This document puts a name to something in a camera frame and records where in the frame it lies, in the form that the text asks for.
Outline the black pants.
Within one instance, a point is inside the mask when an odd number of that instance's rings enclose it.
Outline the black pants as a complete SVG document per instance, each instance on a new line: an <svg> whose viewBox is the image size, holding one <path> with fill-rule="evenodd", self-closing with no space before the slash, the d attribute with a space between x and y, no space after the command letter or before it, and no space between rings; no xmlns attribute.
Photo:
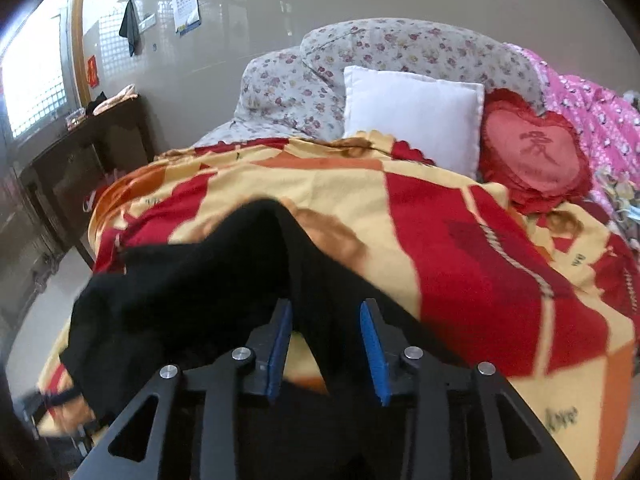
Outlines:
<svg viewBox="0 0 640 480"><path fill-rule="evenodd" d="M368 400L359 327L368 298L409 344L457 363L430 330L358 274L365 255L341 222L255 200L201 242L123 250L124 270L96 274L76 300L62 363L96 417L109 422L161 367L213 363L285 299L329 392Z"/></svg>

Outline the red yellow orange blanket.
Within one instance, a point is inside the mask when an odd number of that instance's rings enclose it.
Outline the red yellow orange blanket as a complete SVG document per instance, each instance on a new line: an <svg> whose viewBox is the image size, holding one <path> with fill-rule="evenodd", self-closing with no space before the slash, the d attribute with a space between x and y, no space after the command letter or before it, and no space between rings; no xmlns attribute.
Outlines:
<svg viewBox="0 0 640 480"><path fill-rule="evenodd" d="M436 167L371 132L345 141L258 139L161 154L109 186L88 237L93 276L128 248L205 240L255 200L347 226L358 274L468 364L510 379L583 479L609 479L627 421L639 272L625 242L581 206L524 216L506 188ZM40 377L78 388L62 363L70 324ZM72 432L99 420L79 390L49 408Z"/></svg>

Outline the dark wooden desk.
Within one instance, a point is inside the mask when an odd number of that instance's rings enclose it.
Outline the dark wooden desk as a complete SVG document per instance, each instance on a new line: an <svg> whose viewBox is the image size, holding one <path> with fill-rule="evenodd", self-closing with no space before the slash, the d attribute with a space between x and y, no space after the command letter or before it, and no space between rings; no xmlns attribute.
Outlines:
<svg viewBox="0 0 640 480"><path fill-rule="evenodd" d="M74 248L93 266L88 246L92 208L86 201L154 156L148 108L137 96L63 132L26 166L20 182L53 246L61 252Z"/></svg>

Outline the red heart-shaped cushion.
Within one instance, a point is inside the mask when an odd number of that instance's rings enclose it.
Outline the red heart-shaped cushion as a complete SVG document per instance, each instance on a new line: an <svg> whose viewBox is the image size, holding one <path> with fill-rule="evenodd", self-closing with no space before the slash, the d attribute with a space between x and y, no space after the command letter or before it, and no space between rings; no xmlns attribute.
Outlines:
<svg viewBox="0 0 640 480"><path fill-rule="evenodd" d="M581 200L592 187L574 126L560 114L536 114L508 89L485 98L478 171L485 181L504 185L521 214L545 214Z"/></svg>

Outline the pink patterned quilt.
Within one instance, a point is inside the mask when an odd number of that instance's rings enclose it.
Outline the pink patterned quilt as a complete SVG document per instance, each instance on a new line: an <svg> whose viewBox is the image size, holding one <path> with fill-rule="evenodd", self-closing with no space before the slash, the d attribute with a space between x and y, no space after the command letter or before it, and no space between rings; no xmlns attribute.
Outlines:
<svg viewBox="0 0 640 480"><path fill-rule="evenodd" d="M560 74L531 50L544 108L576 130L592 175L589 198L601 206L633 252L639 251L639 111L615 91L578 75Z"/></svg>

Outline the white pillow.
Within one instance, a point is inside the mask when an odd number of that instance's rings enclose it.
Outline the white pillow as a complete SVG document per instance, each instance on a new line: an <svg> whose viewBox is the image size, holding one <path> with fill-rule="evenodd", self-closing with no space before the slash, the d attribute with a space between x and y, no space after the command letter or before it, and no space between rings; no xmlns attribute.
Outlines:
<svg viewBox="0 0 640 480"><path fill-rule="evenodd" d="M344 69L344 136L377 131L405 141L437 166L475 178L485 87L418 74Z"/></svg>

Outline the pink cloth on desk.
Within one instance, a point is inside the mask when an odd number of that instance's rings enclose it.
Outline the pink cloth on desk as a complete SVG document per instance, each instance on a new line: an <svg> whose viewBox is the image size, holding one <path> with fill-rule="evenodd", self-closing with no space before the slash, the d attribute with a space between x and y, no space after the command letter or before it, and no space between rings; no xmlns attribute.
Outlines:
<svg viewBox="0 0 640 480"><path fill-rule="evenodd" d="M98 116L99 114L110 110L111 108L122 102L137 99L137 97L138 94L136 86L134 84L127 84L126 87L122 88L122 90L120 90L117 94L98 104L93 110L92 114L93 116Z"/></svg>

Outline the red wall decoration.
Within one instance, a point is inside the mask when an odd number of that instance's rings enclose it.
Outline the red wall decoration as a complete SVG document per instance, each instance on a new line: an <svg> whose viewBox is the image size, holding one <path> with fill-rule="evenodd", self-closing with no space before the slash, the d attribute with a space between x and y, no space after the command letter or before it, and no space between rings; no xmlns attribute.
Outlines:
<svg viewBox="0 0 640 480"><path fill-rule="evenodd" d="M86 76L90 88L96 88L100 84L98 64L96 64L96 57L94 55L91 55L87 60Z"/></svg>

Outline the dark cloth hanging on wall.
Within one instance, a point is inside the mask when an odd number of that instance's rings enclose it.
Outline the dark cloth hanging on wall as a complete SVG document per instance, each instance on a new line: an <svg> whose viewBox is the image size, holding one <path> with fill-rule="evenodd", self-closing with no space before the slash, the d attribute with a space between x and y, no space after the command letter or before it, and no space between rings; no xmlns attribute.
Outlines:
<svg viewBox="0 0 640 480"><path fill-rule="evenodd" d="M140 29L137 7L134 4L134 0L127 1L118 34L127 40L130 58L135 56L140 44Z"/></svg>

